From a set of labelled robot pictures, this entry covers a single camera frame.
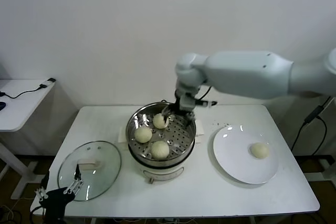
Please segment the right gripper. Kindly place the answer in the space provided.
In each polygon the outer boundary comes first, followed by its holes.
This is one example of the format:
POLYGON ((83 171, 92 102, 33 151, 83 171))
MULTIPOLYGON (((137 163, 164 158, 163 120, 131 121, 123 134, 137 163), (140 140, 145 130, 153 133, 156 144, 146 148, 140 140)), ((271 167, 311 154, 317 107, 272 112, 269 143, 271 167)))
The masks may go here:
POLYGON ((174 113, 185 114, 184 127, 188 127, 195 121, 195 114, 193 111, 196 107, 196 99, 192 95, 184 93, 179 90, 176 90, 174 95, 175 95, 175 105, 167 105, 162 110, 164 123, 166 123, 168 118, 174 113))

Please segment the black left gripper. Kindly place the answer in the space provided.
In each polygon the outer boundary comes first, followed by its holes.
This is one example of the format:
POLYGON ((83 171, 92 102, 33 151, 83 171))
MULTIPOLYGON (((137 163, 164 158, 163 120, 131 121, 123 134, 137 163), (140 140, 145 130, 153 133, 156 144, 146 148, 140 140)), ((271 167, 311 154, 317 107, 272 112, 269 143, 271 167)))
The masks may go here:
POLYGON ((79 165, 76 166, 74 180, 67 188, 46 192, 48 181, 49 173, 43 177, 40 187, 35 190, 40 205, 45 209, 44 223, 66 223, 64 221, 66 206, 75 199, 75 194, 83 184, 79 165))

